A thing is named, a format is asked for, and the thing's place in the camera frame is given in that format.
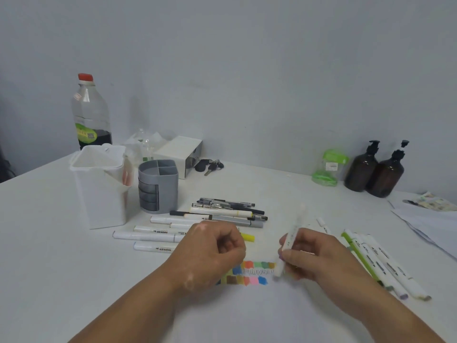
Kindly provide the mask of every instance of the amber pump bottle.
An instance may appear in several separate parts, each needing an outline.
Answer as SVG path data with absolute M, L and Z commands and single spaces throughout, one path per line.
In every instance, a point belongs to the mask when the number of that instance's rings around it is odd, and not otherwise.
M 365 154 L 356 156 L 352 165 L 347 172 L 344 186 L 352 191 L 362 192 L 365 190 L 369 179 L 371 178 L 374 169 L 378 165 L 374 154 L 379 150 L 379 141 L 370 141 L 371 144 L 367 148 Z
M 401 147 L 392 153 L 390 159 L 381 161 L 376 166 L 366 187 L 366 190 L 371 195 L 387 197 L 392 192 L 404 172 L 400 160 L 404 157 L 404 147 L 406 147 L 408 143 L 409 141 L 404 139 L 401 143 Z

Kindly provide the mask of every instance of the red bottle cap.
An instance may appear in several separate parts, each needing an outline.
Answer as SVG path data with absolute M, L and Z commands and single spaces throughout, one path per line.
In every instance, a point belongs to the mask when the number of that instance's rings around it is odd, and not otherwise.
M 92 75 L 88 74 L 88 73 L 80 73 L 80 74 L 78 74 L 78 78 L 79 78 L 79 80 L 85 80 L 86 82 L 94 81 L 94 77 L 92 77 Z

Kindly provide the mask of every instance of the green bottle label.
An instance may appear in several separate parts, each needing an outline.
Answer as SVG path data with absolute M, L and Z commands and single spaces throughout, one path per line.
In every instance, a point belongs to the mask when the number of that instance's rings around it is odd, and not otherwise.
M 90 144 L 97 139 L 97 133 L 82 124 L 76 123 L 76 132 L 78 134 L 78 140 L 82 143 Z

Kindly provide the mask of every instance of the dark liquid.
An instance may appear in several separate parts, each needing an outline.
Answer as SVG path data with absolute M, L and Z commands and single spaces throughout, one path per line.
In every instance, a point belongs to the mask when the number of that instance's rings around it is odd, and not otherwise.
M 79 147 L 83 149 L 86 145 L 102 145 L 105 143 L 113 144 L 111 132 L 105 130 L 94 130 L 97 133 L 97 139 L 92 143 L 82 143 L 79 141 Z

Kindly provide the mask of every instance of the right hand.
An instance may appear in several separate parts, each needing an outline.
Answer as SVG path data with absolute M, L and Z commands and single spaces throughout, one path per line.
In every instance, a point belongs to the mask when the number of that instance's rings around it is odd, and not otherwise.
M 279 240 L 281 246 L 285 240 L 286 235 Z M 358 320 L 370 310 L 374 298 L 389 296 L 334 236 L 300 228 L 292 249 L 281 247 L 278 254 L 286 262 L 287 273 L 317 282 L 335 305 Z

